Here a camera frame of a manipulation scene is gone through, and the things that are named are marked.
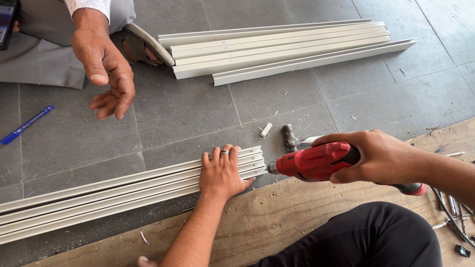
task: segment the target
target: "gray trousers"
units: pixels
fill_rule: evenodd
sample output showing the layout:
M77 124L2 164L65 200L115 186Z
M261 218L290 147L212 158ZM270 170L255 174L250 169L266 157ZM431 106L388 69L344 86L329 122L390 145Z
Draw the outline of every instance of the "gray trousers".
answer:
M64 0L20 0L20 32L0 51L0 82L82 89L83 64L74 55L74 23ZM133 0L112 0L109 33L135 19Z

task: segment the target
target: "red cordless drill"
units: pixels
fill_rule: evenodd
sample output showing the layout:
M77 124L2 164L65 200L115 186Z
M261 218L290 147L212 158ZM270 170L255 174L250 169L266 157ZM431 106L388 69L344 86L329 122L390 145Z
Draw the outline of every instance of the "red cordless drill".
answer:
M353 166L359 160L358 149L345 142L333 142L284 155L270 163L267 171L295 176L305 182L329 181L332 173ZM421 196L427 191L423 183L388 185L410 196Z

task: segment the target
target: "tile floor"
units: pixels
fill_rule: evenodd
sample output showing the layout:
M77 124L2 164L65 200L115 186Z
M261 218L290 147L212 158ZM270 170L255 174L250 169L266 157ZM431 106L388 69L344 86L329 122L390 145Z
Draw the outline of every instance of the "tile floor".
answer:
M373 18L386 23L393 40L416 37L418 43L404 52L218 87L209 76L176 80L169 67L137 64L137 96L120 121L96 120L87 105L105 88L87 81L82 91L0 83L2 136L55 106L41 125L0 147L0 202L195 160L226 143L261 145L269 162L285 153L280 128L287 123L301 137L379 128L407 139L475 115L471 0L135 0L135 6L135 23L153 36ZM274 127L263 139L258 127L268 122ZM264 175L252 187L281 179ZM1 245L0 265L23 265L179 214L197 198Z

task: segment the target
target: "white aluminum channel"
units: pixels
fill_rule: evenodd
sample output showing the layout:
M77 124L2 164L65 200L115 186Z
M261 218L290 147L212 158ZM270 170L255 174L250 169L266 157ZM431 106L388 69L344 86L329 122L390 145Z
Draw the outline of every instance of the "white aluminum channel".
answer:
M336 52L350 48L358 48L391 41L389 36L356 40L350 42L322 45L316 47L299 48L286 51L278 51L234 59L221 59L216 61L202 62L173 67L177 79L208 75L213 73L236 70L246 67L254 67L264 64L275 63L300 57L315 56L323 53Z
M227 29L227 30L211 30L201 32L187 32L178 34L159 35L158 42L164 48L170 48L175 45L185 45L200 42L209 42L220 39L234 39L257 35L266 35L279 32L296 31L297 29L311 29L314 28L330 28L343 25L353 25L368 23L372 19L354 19L354 20L342 20L342 21L330 21L319 23L305 23L305 24L290 24L290 25L277 25L270 27L257 27L257 28L243 28L243 29Z
M262 156L262 152L258 154L252 154L249 156L239 158L237 160L238 162L237 165L241 166L241 165L248 164L251 162L256 162L259 160L263 160L263 158L264 157ZM119 195L124 195L127 193L147 189L150 187L164 185L164 184L174 182L174 181L180 181L187 178L196 178L196 177L199 177L200 173L201 173L201 167L184 171L184 172L179 172L175 174L170 174L170 175L161 176L161 177L150 179L150 180L145 180L145 181L129 184L129 185L118 187L118 188L109 189L106 191L100 191L93 194L87 194L87 195L80 196L73 199L63 200L60 202L54 202L48 205L43 205L43 206L35 207L32 209L17 211L14 213L0 216L0 225L4 225L4 224L12 223L15 221L20 221L20 220L25 220L31 217L36 217L36 216L46 214L46 213L52 213L58 210L64 210L71 207L85 205L91 202L108 199L108 198L112 198Z
M266 170L266 167L263 167L263 168L252 170L246 173L241 173L240 177L241 179L247 179L247 178L262 175L265 173L267 173L267 170ZM192 193L198 192L199 190L200 190L199 185L197 185L195 182L190 182L187 187L176 189L170 192L166 192L166 193L162 193L162 194L158 194L154 196L149 196L146 198L112 206L106 209L95 210L86 214L79 214L70 218L50 222L47 224L38 225L38 226L24 229L21 231L12 232L6 235L1 235L0 244L12 242L12 241L22 239L22 238L31 237L31 236L38 235L41 233L46 233L49 231L68 227L68 226L75 225L78 223L102 218L102 217L116 214L119 212L133 210L133 209L154 204L160 201L169 200L169 199L177 198L180 196L192 194Z
M246 148L238 152L238 157L255 154L261 151L262 150L260 146ZM56 192L52 192L48 194L43 194L43 195L31 197L31 198L7 202L7 203L0 204L0 213L4 213L11 210L22 209L29 206L36 206L41 203L70 198L70 197L82 195L85 193L101 191L101 190L109 189L111 187L117 187L117 186L129 184L129 183L156 178L159 176L165 176L168 174L191 170L191 169L198 168L200 166L201 166L201 160L195 160L195 161L180 163L173 166L167 166L167 167L163 167L163 168L159 168L159 169L155 169L151 171L127 175L127 176L123 176L123 177L119 177L115 179L77 186L77 187L73 187L73 188L69 188L69 189L65 189L61 191L56 191Z
M254 161L254 162L250 162L250 163L247 163L245 165L239 166L238 171L239 171L239 173L244 173L244 172L252 171L252 170L255 170L255 169L258 169L258 168L263 168L265 166L266 166L266 164L264 163L264 160L262 159L260 161ZM53 212L53 213L48 213L48 214L45 214L45 215L42 215L42 216L38 216L38 217L18 221L18 222L15 222L15 223L6 224L6 225L3 225L3 226L0 226L0 235L12 233L12 232L15 232L15 231L19 231L19 230L30 228L30 227L33 227L33 226L37 226L37 225L57 221L57 220L60 220L60 219L69 218L69 217L72 217L72 216L75 216L75 215L78 215L78 214L88 213L88 212L91 212L91 211L94 211L94 210L105 209L105 208L115 206L115 205L118 205L118 204L130 202L130 201L133 201L133 200L136 200L136 199L141 199L141 198L149 197L149 196L152 196L152 195L157 195L157 194L169 192L169 191L175 190L177 188L186 187L186 186L188 186L188 184L190 182L198 183L199 178L200 178L200 176L198 174L194 177L181 179L179 181L174 181L172 183L167 183L165 185L159 185L159 186L155 186L155 187L152 187L152 188L147 188L147 189L136 191L136 192L119 195L119 196L116 196L116 197L113 197L113 198L109 198L109 199L105 199L105 200L101 200L101 201L95 201L95 202L90 203L88 205L77 206L77 207L73 207L73 208L70 208L70 209L60 210L60 211Z
M413 46L415 43L417 43L417 41L413 41L412 38L362 48L353 48L318 56L298 58L257 67L249 67L244 69L217 73L213 74L214 85L220 86L239 81L275 75L288 71L318 67L347 60L371 57L384 53L406 50L409 47Z
M370 32L378 32L378 31L384 31L384 30L387 30L386 26L336 31L336 32L330 32L330 33L315 33L315 34L314 32L318 30L305 30L305 31L288 33L289 35L290 34L295 35L292 37L273 38L273 39L262 40L262 41L244 42L244 43L239 43L239 44L234 44L234 45L225 45L225 46L222 45L222 46L190 49L190 50L183 50L183 51L173 51L173 58L183 59L183 58L189 58L189 57L200 57L200 56L214 55L214 54L220 54L220 53L228 54L234 51L241 51L241 50L254 49L254 48L265 48L265 47L270 47L270 46L293 44L293 43L321 40L321 39L327 39L327 38L336 38L336 37L350 36L350 35L370 33Z
M275 39L282 39L282 38L289 38L289 37L315 35L315 34L322 34L322 33L347 31L347 30L353 30L353 29L366 29L366 28L383 27L383 26L384 26L384 22L371 22L371 23L364 23L364 24L357 24L357 25L338 26L338 27L332 27L332 28L292 31L292 32L285 32L285 33L278 33L278 34L270 34L270 35L259 35L259 36L245 37L245 38L226 39L226 40L218 40L218 41L214 40L212 42L204 42L204 43L189 44L189 45L182 45L182 46L172 46L171 50L173 52L173 55L175 55L175 53L178 51L198 49L198 48L220 47L223 50L227 50L226 46L228 45L245 44L245 43L257 42L257 41L275 40Z
M270 46L270 47L264 47L264 48L235 51L232 53L221 53L221 54L208 55L208 56L202 56L202 57L190 57L190 58L184 58L184 59L177 59L176 65L181 66L181 65L187 65L187 64L195 64L195 63L201 63L201 62L221 60L221 59L226 59L226 58L233 59L236 57L259 55L259 54L272 53L272 52L284 51L284 50L292 50L292 49L298 49L298 48L316 47L316 46L322 46L322 45L343 43L343 42L356 41L356 40L362 40L362 39L370 39L370 38L383 37L383 36L389 36L389 35L391 35L390 32L388 30L385 30L385 31L379 31L379 32L370 32L370 33L342 36L342 37L336 37L336 38L328 38L328 39L322 39L322 40L314 40L314 41L301 42L301 43L292 43L292 44L287 44L287 45L276 45L276 46Z

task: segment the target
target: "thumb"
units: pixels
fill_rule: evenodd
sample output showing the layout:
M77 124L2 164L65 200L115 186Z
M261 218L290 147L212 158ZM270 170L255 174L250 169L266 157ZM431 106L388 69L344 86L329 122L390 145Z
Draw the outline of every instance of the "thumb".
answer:
M343 168L337 172L332 173L330 181L332 183L349 183L358 180L356 168Z
M82 59L86 76L91 83L97 86L104 86L109 82L109 77L102 63L103 55L101 53L92 51Z
M241 180L242 183L244 184L244 189L248 188L249 186L251 186L252 182L254 182L254 180L256 180L255 177L251 177L251 178L248 178L248 179L245 179L245 180Z
M145 256L140 256L137 260L138 267L158 267L158 263L153 260L148 260Z

